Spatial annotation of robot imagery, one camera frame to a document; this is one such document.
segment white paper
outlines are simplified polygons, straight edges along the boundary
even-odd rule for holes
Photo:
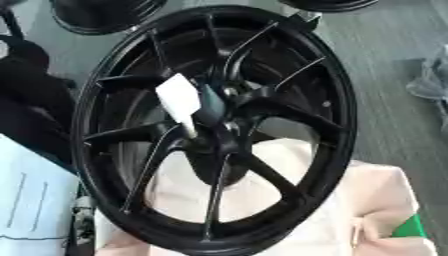
[[[0,134],[0,254],[64,255],[78,183]]]

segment gray floor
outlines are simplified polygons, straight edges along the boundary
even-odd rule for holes
[[[157,16],[215,3],[285,11],[272,0],[170,0]],[[46,0],[28,2],[17,12],[28,38],[52,55],[52,71],[79,83],[123,37],[70,34],[52,20]],[[355,157],[406,170],[426,229],[440,255],[448,255],[448,141],[433,104],[405,90],[419,72],[421,59],[448,43],[448,1],[382,0],[362,11],[324,15],[318,33],[344,62],[357,92],[360,131]]]

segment pink fabric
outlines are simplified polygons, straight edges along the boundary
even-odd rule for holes
[[[253,151],[294,183],[302,179],[312,159],[310,144],[298,140],[263,142]],[[148,186],[147,203],[167,215],[202,222],[210,188],[194,175],[187,160],[173,155],[158,173],[163,175],[156,177],[154,186]],[[249,173],[224,192],[221,220],[252,215],[279,198],[272,185]],[[259,255],[435,256],[434,245],[425,238],[390,238],[417,210],[400,168],[353,161],[328,200],[287,238]],[[96,256],[182,255],[133,238],[101,214],[96,225]]]

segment black alloy wheel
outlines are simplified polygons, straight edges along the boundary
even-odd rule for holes
[[[378,0],[280,0],[280,2],[312,12],[348,12],[373,5]]]
[[[140,25],[166,0],[50,0],[63,28],[82,35],[105,35]]]
[[[160,110],[155,95],[175,73],[190,79],[202,97],[196,139]],[[313,162],[299,184],[251,152],[254,143],[272,139],[257,128],[274,117],[304,124],[316,135]],[[349,77],[304,22],[256,8],[214,6],[153,21],[117,45],[81,92],[72,140],[84,185],[117,226],[186,255],[236,256],[274,245],[324,202],[345,172],[356,131]],[[149,147],[142,161],[126,157],[136,142]],[[173,151],[185,152],[196,175],[211,185],[202,223],[144,203],[145,188]],[[125,181],[123,169],[133,182]],[[225,187],[248,170],[277,188],[281,200],[256,215],[221,222]]]

